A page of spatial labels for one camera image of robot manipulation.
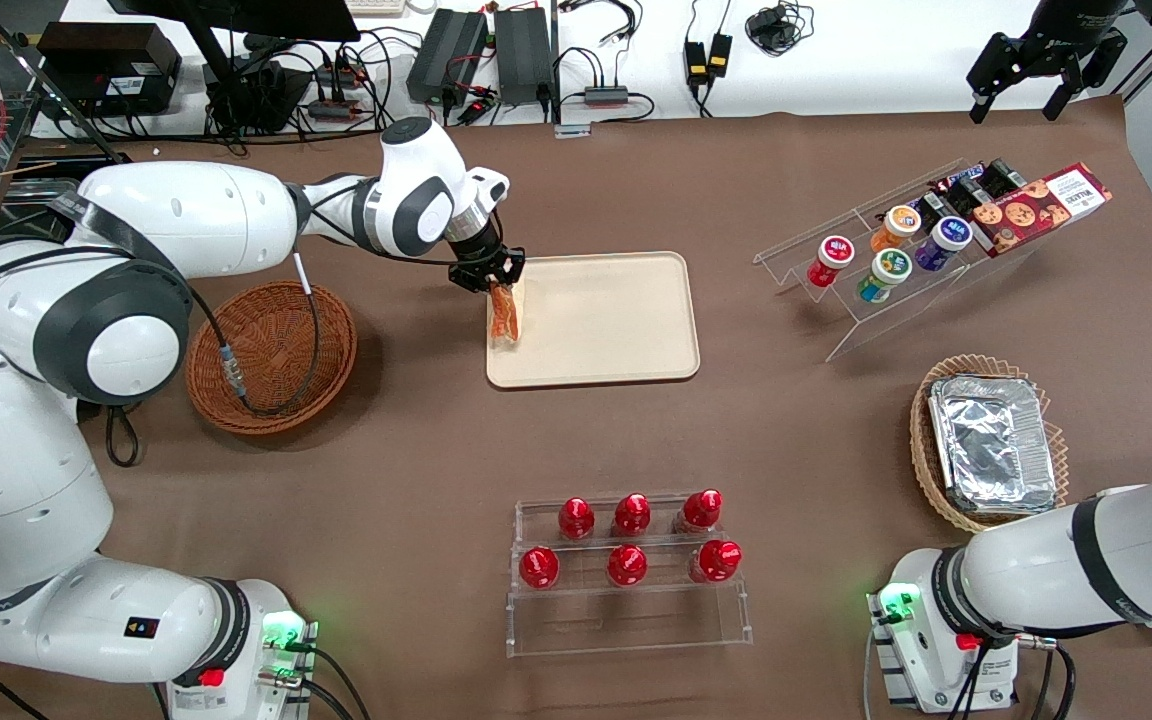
basket with foil container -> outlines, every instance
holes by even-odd
[[[980,530],[1064,505],[1069,448],[1043,419],[1046,393],[1005,359],[960,355],[932,367],[914,395],[914,473],[933,509]]]

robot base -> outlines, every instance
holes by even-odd
[[[954,707],[977,655],[975,650],[960,650],[957,634],[945,623],[937,608],[932,568],[940,555],[941,552],[937,550],[910,552],[892,570],[890,583],[884,585],[877,596],[869,597],[879,659],[882,660],[884,644],[889,642],[905,682],[905,688],[896,691],[895,688],[900,688],[899,679],[884,674],[888,697],[893,702],[908,702],[909,696],[912,696],[923,712],[948,712]],[[879,626],[878,619],[893,611],[904,615],[905,620]],[[1015,702],[1011,696],[1015,679],[1016,643],[991,650],[980,666],[972,710],[1010,707]]]
[[[262,670],[296,670],[298,653],[270,647],[270,643],[309,642],[312,629],[291,611],[283,592],[265,579],[240,579],[238,588],[251,602],[251,621],[237,660],[225,670],[219,685],[183,688],[168,683],[166,700],[172,720],[280,720],[302,715],[303,702],[288,703],[300,697],[298,689],[259,683],[257,675]]]

foil lid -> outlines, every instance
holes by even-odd
[[[1036,515],[1056,506],[1038,393],[1020,378],[954,376],[927,396],[945,495],[977,515]]]

empty wicker basket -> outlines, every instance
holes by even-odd
[[[198,414],[236,434],[270,434],[296,427],[326,407],[353,370],[358,331],[349,306],[314,286],[319,311],[319,363],[305,393],[281,414],[252,414],[238,401],[220,365],[220,343],[209,324],[189,343],[185,386]],[[301,282],[265,283],[240,293],[215,311],[247,381],[248,402],[279,407],[305,381],[314,354],[314,319]]]
[[[932,414],[927,409],[927,391],[938,378],[964,373],[995,378],[1029,378],[1029,376],[1021,373],[1020,367],[1007,363],[1006,359],[984,355],[956,355],[937,363],[927,377],[923,378],[918,391],[914,393],[914,406],[910,407],[909,411],[910,452],[914,453],[914,475],[918,478],[919,487],[923,487],[923,495],[927,497],[927,501],[932,503],[942,518],[969,533],[979,533],[980,530],[1023,518],[1023,515],[967,514],[957,509],[945,497],[945,473],[941,470],[941,456],[937,450],[937,433],[932,429]],[[1038,392],[1038,406],[1046,414],[1047,393],[1037,386],[1034,389]],[[1047,434],[1052,471],[1056,476],[1056,507],[1060,507],[1064,505],[1064,498],[1069,495],[1069,447],[1064,445],[1064,438],[1061,437],[1061,430],[1056,425],[1043,420],[1043,430]]]

keyboard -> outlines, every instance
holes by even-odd
[[[349,14],[356,18],[371,18],[376,15],[401,15],[407,7],[407,0],[344,0]]]

